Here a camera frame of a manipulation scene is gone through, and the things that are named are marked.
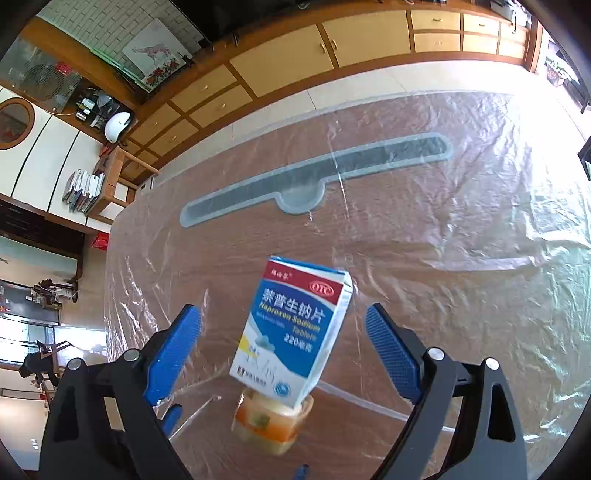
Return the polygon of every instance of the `box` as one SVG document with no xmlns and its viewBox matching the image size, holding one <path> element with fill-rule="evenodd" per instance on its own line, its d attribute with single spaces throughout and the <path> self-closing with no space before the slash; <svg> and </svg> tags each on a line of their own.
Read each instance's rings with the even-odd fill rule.
<svg viewBox="0 0 591 480">
<path fill-rule="evenodd" d="M 289 407 L 316 386 L 353 293 L 346 271 L 271 257 L 230 375 Z"/>
</svg>

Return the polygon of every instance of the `blue gripper pad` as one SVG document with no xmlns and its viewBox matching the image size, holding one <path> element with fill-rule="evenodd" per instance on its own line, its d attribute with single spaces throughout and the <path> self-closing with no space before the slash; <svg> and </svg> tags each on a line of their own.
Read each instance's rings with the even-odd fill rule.
<svg viewBox="0 0 591 480">
<path fill-rule="evenodd" d="M 201 334 L 201 314 L 193 305 L 185 305 L 168 329 L 168 336 L 148 367 L 144 398 L 152 406 L 173 389 L 189 352 Z"/>
<path fill-rule="evenodd" d="M 173 432 L 174 426 L 177 424 L 182 414 L 183 406 L 178 403 L 175 403 L 166 411 L 164 417 L 162 417 L 162 420 L 160 420 L 160 428 L 167 437 L 170 437 L 170 434 Z"/>
<path fill-rule="evenodd" d="M 404 343 L 373 306 L 365 315 L 365 327 L 399 395 L 416 405 L 422 395 L 420 370 Z"/>
</svg>

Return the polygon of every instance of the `transparent plastic cover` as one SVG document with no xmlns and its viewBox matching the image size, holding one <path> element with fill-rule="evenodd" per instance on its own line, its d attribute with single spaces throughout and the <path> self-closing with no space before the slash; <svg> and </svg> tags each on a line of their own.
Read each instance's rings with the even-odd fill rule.
<svg viewBox="0 0 591 480">
<path fill-rule="evenodd" d="M 143 346 L 186 303 L 201 308 L 202 336 L 157 409 L 161 416 L 171 403 L 184 406 L 171 441 L 191 474 L 288 480 L 305 463 L 310 479 L 369 479 L 411 411 L 367 337 L 374 302 L 455 360 L 496 358 L 517 404 L 530 476 L 545 469 L 591 387 L 589 192 L 582 139 L 568 125 L 564 111 L 527 95 L 379 99 L 261 133 L 126 208 L 109 241 L 109 354 Z M 338 152 L 433 134 L 449 142 L 444 161 L 339 176 Z M 312 210 L 286 213 L 271 197 L 232 208 L 226 196 L 227 212 L 212 206 L 214 216 L 199 217 L 205 209 L 193 226 L 180 224 L 191 202 L 333 153 L 335 171 L 324 177 L 336 179 Z M 272 254 L 346 269 L 355 285 L 314 407 L 280 457 L 230 432 L 242 386 L 228 369 Z M 458 408 L 425 476 L 443 461 Z"/>
</svg>

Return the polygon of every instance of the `window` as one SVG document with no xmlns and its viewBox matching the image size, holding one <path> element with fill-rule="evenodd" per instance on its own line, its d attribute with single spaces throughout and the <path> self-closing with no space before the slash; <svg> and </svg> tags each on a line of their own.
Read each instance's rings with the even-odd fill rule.
<svg viewBox="0 0 591 480">
<path fill-rule="evenodd" d="M 0 103 L 0 150 L 16 147 L 31 133 L 35 123 L 33 106 L 22 98 Z"/>
</svg>

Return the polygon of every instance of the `wooden stool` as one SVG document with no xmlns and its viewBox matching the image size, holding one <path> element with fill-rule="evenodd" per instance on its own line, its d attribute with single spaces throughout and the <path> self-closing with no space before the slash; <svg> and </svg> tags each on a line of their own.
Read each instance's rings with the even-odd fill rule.
<svg viewBox="0 0 591 480">
<path fill-rule="evenodd" d="M 113 225 L 113 220 L 101 215 L 100 213 L 105 210 L 105 208 L 110 203 L 115 203 L 116 205 L 120 205 L 123 208 L 130 205 L 131 202 L 124 202 L 123 200 L 119 200 L 117 197 L 115 197 L 115 189 L 117 188 L 118 183 L 125 185 L 127 188 L 130 188 L 133 191 L 139 189 L 138 185 L 121 177 L 121 169 L 123 168 L 126 159 L 141 165 L 143 168 L 156 175 L 160 173 L 160 171 L 154 168 L 152 165 L 149 165 L 143 160 L 140 160 L 138 157 L 133 156 L 131 153 L 126 152 L 121 147 L 115 147 L 110 154 L 101 157 L 95 166 L 93 174 L 97 175 L 101 172 L 104 172 L 105 179 L 103 181 L 103 186 L 100 189 L 99 197 L 95 201 L 95 204 L 92 206 L 92 208 L 87 212 L 87 217 L 94 218 L 99 222 Z"/>
</svg>

